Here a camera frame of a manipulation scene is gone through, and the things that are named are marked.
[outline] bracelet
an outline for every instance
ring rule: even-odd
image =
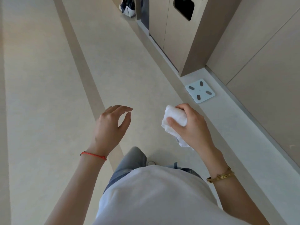
[[[234,172],[231,170],[231,168],[228,166],[227,168],[227,171],[221,175],[217,175],[215,178],[211,178],[209,177],[207,179],[207,181],[209,183],[213,183],[214,181],[218,181],[218,180],[222,180],[222,179],[225,179],[225,178],[229,178],[231,176],[234,176]]]
[[[99,157],[99,158],[101,158],[101,159],[104,159],[104,160],[106,161],[105,156],[95,155],[95,154],[92,154],[92,153],[88,153],[88,152],[86,152],[86,151],[81,152],[80,156],[81,156],[82,154],[93,155],[93,156]]]

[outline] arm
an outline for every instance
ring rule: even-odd
[[[107,156],[118,145],[130,125],[130,113],[118,127],[118,120],[125,112],[132,111],[126,106],[109,107],[96,122],[94,138],[87,152]],[[105,160],[83,154],[69,184],[59,198],[46,225],[82,225],[88,211],[95,183]]]
[[[169,125],[200,155],[212,178],[227,171],[222,153],[214,146],[204,117],[190,107],[180,104],[187,115],[187,125],[180,126],[168,117]],[[214,182],[222,207],[229,215],[255,225],[269,225],[235,176]]]

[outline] red string bracelet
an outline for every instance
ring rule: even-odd
[[[103,160],[106,161],[105,156],[95,155],[95,154],[92,154],[92,153],[88,153],[88,152],[86,152],[86,151],[81,152],[80,156],[81,156],[82,154],[93,155],[93,156],[99,157],[99,158],[101,158],[101,159],[103,159]]]

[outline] forearm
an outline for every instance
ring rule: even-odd
[[[217,148],[198,151],[212,178],[227,171],[228,165]],[[215,181],[214,186],[225,212],[253,225],[269,225],[235,176]]]
[[[82,225],[104,160],[83,154],[69,184],[59,198],[46,225]]]

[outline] gold bracelet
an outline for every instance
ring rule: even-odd
[[[214,179],[212,179],[211,177],[209,177],[207,179],[207,181],[209,183],[213,183],[214,181],[218,181],[218,180],[222,180],[225,178],[229,178],[231,176],[234,176],[234,172],[231,170],[231,168],[228,166],[227,171],[221,175],[217,175]]]

